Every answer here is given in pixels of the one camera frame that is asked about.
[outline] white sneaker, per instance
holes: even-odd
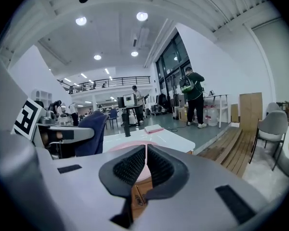
[[[207,126],[206,123],[198,124],[198,128],[205,128]]]

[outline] green jacket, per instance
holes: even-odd
[[[186,94],[187,100],[193,100],[199,97],[202,94],[202,86],[201,82],[204,81],[204,77],[202,77],[198,73],[190,73],[186,75],[190,81],[194,83],[194,88]]]

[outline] pink object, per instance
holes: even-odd
[[[156,132],[162,131],[162,130],[164,130],[164,128],[158,128],[158,129],[155,129],[155,130],[151,130],[151,131],[149,131],[149,132],[148,132],[146,129],[144,129],[144,131],[145,131],[147,134],[156,133]]]
[[[126,142],[126,143],[122,143],[122,144],[119,144],[119,145],[116,145],[115,147],[112,147],[109,151],[112,152],[112,151],[116,151],[116,150],[120,150],[120,149],[123,149],[123,148],[126,148],[126,147],[129,147],[129,146],[133,146],[133,145],[142,145],[144,144],[145,145],[145,166],[141,172],[141,174],[139,175],[138,179],[136,182],[140,182],[142,180],[145,180],[145,179],[148,179],[149,177],[151,177],[151,173],[150,173],[150,170],[148,168],[148,166],[146,165],[146,158],[147,158],[147,149],[148,149],[148,144],[153,144],[153,145],[158,145],[154,142],[151,142],[151,141],[130,141],[130,142]]]

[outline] ceiling light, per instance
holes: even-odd
[[[139,12],[136,15],[136,17],[137,17],[138,21],[145,21],[148,18],[148,14],[144,13],[144,12]]]
[[[132,55],[132,56],[138,56],[138,52],[133,51],[133,52],[131,53],[131,55]]]
[[[96,59],[96,60],[101,60],[101,58],[102,58],[102,57],[101,57],[100,55],[95,55],[95,56],[94,56],[94,59]]]
[[[83,26],[87,23],[87,18],[86,17],[81,17],[76,19],[76,24],[79,26]]]

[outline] gray floor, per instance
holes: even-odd
[[[242,179],[254,186],[268,201],[272,201],[287,193],[289,190],[289,177],[287,177],[277,166],[274,171],[272,154],[275,145],[258,140],[254,157],[248,164]]]
[[[107,121],[107,129],[105,129],[104,136],[124,133],[124,129],[120,126],[120,122],[118,121],[118,128],[115,122],[116,121],[114,121],[114,129],[112,129],[110,128],[109,121]],[[185,122],[182,122],[180,120],[174,120],[172,118],[172,114],[166,114],[157,116],[148,115],[148,118],[144,119],[144,122],[141,126],[130,127],[130,131],[137,131],[140,129],[144,129],[146,126],[151,126],[155,124],[159,124],[165,129],[181,127],[178,128],[177,132],[175,133],[179,136],[182,136],[183,138],[194,142],[196,144],[196,149],[216,137],[222,130],[224,130],[228,126],[227,123],[222,122],[221,128],[218,128],[218,126],[207,126],[206,128],[199,129],[197,128],[196,123],[193,123],[191,126],[186,126]]]

